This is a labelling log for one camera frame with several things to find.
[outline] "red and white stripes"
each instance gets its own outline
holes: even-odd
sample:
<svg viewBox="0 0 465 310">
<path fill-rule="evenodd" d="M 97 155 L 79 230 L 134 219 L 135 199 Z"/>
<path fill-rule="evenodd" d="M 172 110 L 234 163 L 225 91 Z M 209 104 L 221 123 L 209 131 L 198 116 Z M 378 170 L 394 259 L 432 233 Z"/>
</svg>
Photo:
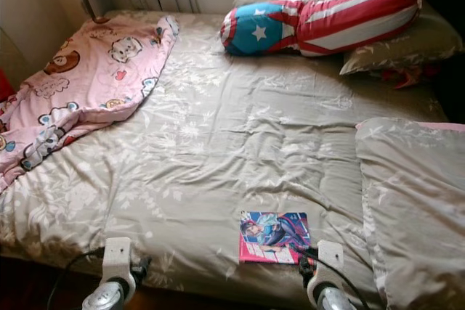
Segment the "red and white stripes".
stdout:
<svg viewBox="0 0 465 310">
<path fill-rule="evenodd" d="M 302 9 L 296 35 L 304 56 L 333 54 L 405 30 L 421 0 L 322 0 Z"/>
</svg>

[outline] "floral pattern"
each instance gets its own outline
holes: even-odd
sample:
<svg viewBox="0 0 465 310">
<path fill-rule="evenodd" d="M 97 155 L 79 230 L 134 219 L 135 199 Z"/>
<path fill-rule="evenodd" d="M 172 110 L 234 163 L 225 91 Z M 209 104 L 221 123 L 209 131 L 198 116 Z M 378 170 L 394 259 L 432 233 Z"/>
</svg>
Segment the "floral pattern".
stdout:
<svg viewBox="0 0 465 310">
<path fill-rule="evenodd" d="M 127 236 L 136 257 L 153 257 L 146 285 L 221 298 L 235 288 L 237 300 L 302 309 L 295 266 L 240 265 L 237 253 L 241 211 L 305 211 L 312 241 L 347 245 L 347 276 L 381 309 L 361 234 L 355 125 L 393 114 L 443 121 L 432 91 L 347 80 L 338 57 L 231 57 L 222 16 L 176 18 L 177 42 L 133 116 L 53 153 L 0 196 L 1 253 L 63 267 Z M 101 263 L 79 268 L 99 273 Z"/>
<path fill-rule="evenodd" d="M 374 118 L 357 132 L 363 233 L 388 309 L 463 307 L 463 258 L 453 257 L 465 240 L 462 129 Z"/>
<path fill-rule="evenodd" d="M 423 65 L 463 50 L 460 34 L 424 1 L 419 18 L 405 32 L 347 52 L 341 74 Z"/>
</svg>

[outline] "cable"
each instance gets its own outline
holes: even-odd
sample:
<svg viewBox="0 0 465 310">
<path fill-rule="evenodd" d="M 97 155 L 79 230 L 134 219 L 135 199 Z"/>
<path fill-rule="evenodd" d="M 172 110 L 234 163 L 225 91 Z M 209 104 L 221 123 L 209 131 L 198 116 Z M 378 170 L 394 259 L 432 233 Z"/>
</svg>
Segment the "cable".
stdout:
<svg viewBox="0 0 465 310">
<path fill-rule="evenodd" d="M 311 258 L 311 259 L 315 259 L 318 263 L 321 263 L 322 265 L 326 266 L 328 269 L 330 269 L 331 271 L 335 272 L 339 277 L 341 277 L 348 285 L 350 288 L 352 288 L 352 290 L 354 291 L 355 295 L 358 297 L 358 299 L 360 300 L 360 302 L 362 303 L 363 305 L 363 308 L 365 310 L 370 310 L 370 308 L 368 307 L 368 304 L 366 302 L 366 300 L 364 299 L 364 297 L 362 296 L 362 293 L 360 293 L 360 291 L 358 290 L 357 287 L 355 287 L 355 285 L 344 275 L 342 274 L 338 269 L 334 268 L 333 266 L 329 265 L 328 263 L 320 260 L 316 255 L 312 254 L 312 253 L 309 253 L 307 252 L 306 250 L 301 250 L 300 248 L 297 248 L 295 247 L 294 245 L 291 244 L 291 247 L 293 250 L 295 250 L 297 253 L 300 253 L 302 254 L 303 256 L 306 256 L 308 258 Z"/>
<path fill-rule="evenodd" d="M 55 284 L 53 285 L 52 291 L 50 292 L 50 295 L 49 295 L 49 300 L 46 303 L 46 310 L 52 310 L 53 296 L 54 296 L 56 290 L 58 289 L 58 285 L 63 281 L 66 274 L 69 272 L 71 266 L 75 262 L 79 261 L 82 258 L 86 258 L 87 256 L 98 256 L 98 257 L 102 258 L 104 252 L 105 252 L 105 247 L 100 247 L 100 248 L 97 248 L 96 250 L 91 250 L 89 252 L 82 253 L 82 254 L 74 257 L 70 262 L 68 262 L 68 264 L 65 267 L 65 270 L 62 271 L 60 276 L 57 278 L 57 281 L 55 281 Z"/>
</svg>

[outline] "comic book cover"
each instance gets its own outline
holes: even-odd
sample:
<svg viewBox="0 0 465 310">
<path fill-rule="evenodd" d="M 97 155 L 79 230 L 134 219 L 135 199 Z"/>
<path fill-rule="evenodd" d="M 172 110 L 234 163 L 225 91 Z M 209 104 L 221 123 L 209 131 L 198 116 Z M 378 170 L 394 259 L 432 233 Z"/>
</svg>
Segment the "comic book cover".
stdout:
<svg viewBox="0 0 465 310">
<path fill-rule="evenodd" d="M 241 212 L 239 261 L 297 264 L 289 245 L 310 246 L 306 213 Z"/>
</svg>

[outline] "pink blanket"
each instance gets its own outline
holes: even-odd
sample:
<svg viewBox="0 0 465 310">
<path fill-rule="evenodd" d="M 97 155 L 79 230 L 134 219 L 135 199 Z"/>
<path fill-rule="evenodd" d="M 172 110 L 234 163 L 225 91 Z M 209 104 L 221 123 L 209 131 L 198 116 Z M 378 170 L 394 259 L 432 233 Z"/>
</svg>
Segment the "pink blanket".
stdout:
<svg viewBox="0 0 465 310">
<path fill-rule="evenodd" d="M 155 87 L 178 32 L 170 16 L 84 23 L 0 104 L 0 192 L 49 153 L 127 119 Z"/>
</svg>

